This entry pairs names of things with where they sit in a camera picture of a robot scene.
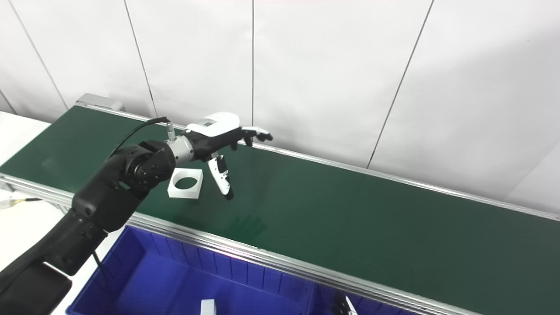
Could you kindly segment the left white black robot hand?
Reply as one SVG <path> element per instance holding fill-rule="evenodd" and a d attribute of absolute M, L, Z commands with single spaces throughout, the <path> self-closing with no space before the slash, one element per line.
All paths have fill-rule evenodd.
<path fill-rule="evenodd" d="M 214 113 L 198 122 L 188 124 L 184 136 L 192 146 L 192 159 L 207 164 L 218 189 L 227 200 L 233 199 L 234 192 L 229 169 L 220 150 L 229 147 L 236 151 L 240 141 L 252 147 L 254 138 L 260 142 L 273 140 L 272 134 L 266 129 L 242 126 L 239 116 L 228 112 Z"/>

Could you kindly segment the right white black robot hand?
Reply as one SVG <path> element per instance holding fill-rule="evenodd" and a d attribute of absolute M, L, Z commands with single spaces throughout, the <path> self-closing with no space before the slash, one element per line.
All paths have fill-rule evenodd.
<path fill-rule="evenodd" d="M 342 294 L 341 292 L 336 292 L 332 296 L 332 305 L 330 311 L 333 315 L 357 315 L 357 311 L 352 305 L 352 302 L 348 296 Z"/>

